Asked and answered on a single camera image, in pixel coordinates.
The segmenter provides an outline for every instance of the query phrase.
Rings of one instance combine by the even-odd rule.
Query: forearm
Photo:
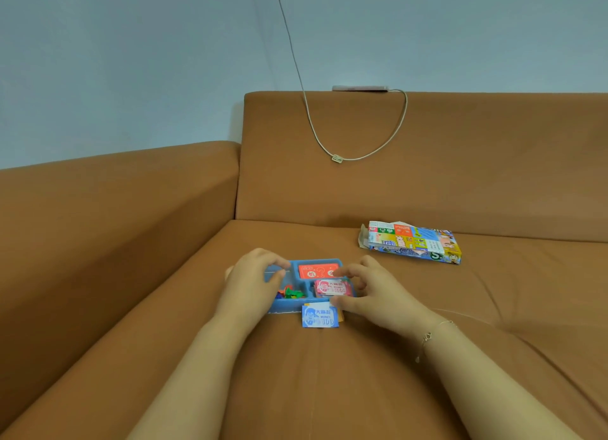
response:
[[[246,336],[228,320],[209,321],[128,438],[216,439]]]
[[[436,326],[424,353],[474,440],[579,438],[453,324]]]

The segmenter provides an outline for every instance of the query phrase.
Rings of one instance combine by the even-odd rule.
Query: sofa armrest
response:
[[[0,170],[0,432],[233,219],[238,144]]]

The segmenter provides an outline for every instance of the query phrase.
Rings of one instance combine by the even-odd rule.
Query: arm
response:
[[[361,298],[334,297],[332,304],[422,342],[469,435],[474,440],[579,439],[460,330],[432,312],[371,256],[341,267],[335,276],[361,279]]]
[[[285,276],[285,270],[279,270],[265,282],[264,270],[271,264],[289,268],[287,260],[257,249],[227,270],[215,315],[198,332],[129,440],[218,438],[232,366]]]

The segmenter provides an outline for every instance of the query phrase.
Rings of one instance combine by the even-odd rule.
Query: sofa seat cushion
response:
[[[229,222],[1,439],[124,438],[211,317],[228,266],[256,246],[353,262],[366,254],[357,232]],[[372,255],[425,304],[452,311],[441,313],[582,437],[608,437],[608,244],[457,240],[460,266]],[[467,438],[409,347],[353,314],[333,329],[302,328],[298,314],[266,316],[235,365],[222,438]]]

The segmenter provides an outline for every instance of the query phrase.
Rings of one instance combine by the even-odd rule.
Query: hand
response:
[[[266,282],[264,271],[273,264],[282,269]],[[226,270],[226,285],[215,316],[229,320],[247,336],[268,312],[285,277],[284,269],[289,267],[289,261],[274,252],[261,248],[248,252]]]
[[[334,296],[333,306],[357,313],[369,321],[390,329],[404,337],[422,339],[444,319],[423,306],[414,296],[371,256],[363,256],[358,264],[350,264],[334,271],[334,276],[359,277],[359,298]]]

